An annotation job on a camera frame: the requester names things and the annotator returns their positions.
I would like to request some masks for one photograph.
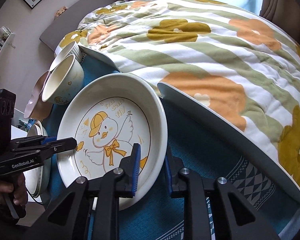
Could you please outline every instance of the hand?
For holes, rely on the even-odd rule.
[[[0,180],[0,204],[6,205],[2,193],[11,193],[13,191],[13,184]],[[13,202],[15,205],[25,205],[28,202],[28,193],[26,190],[26,178],[21,173],[18,176],[18,187],[16,188]]]

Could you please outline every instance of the bed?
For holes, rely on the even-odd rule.
[[[80,0],[40,40],[56,54],[75,40],[159,95],[160,81],[176,87],[233,124],[300,187],[300,45],[271,22],[213,0]],[[275,196],[268,194],[263,208]],[[280,237],[292,239],[300,207],[284,224]]]

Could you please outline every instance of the metal bolt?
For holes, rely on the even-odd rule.
[[[182,174],[187,175],[187,174],[190,173],[190,170],[189,170],[188,168],[182,168],[182,169],[180,170],[180,172],[181,172]]]
[[[219,182],[220,184],[226,184],[226,183],[227,183],[227,179],[224,178],[224,177],[220,177],[220,178],[218,179],[218,182]]]
[[[83,184],[85,181],[86,181],[85,177],[77,177],[77,179],[75,180],[75,182],[78,184]]]
[[[119,175],[119,174],[123,173],[123,169],[121,169],[121,168],[115,168],[115,169],[113,170],[113,173]]]

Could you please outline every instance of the person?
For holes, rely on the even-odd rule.
[[[26,227],[16,225],[18,219],[11,216],[10,210],[3,198],[3,193],[13,192],[13,184],[0,180],[0,239],[19,240],[26,230]],[[26,179],[23,173],[18,176],[18,187],[14,191],[16,205],[26,205],[28,194],[26,191]]]

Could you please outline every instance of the curtain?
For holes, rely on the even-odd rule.
[[[279,26],[300,44],[300,4],[296,0],[263,0],[260,16]]]

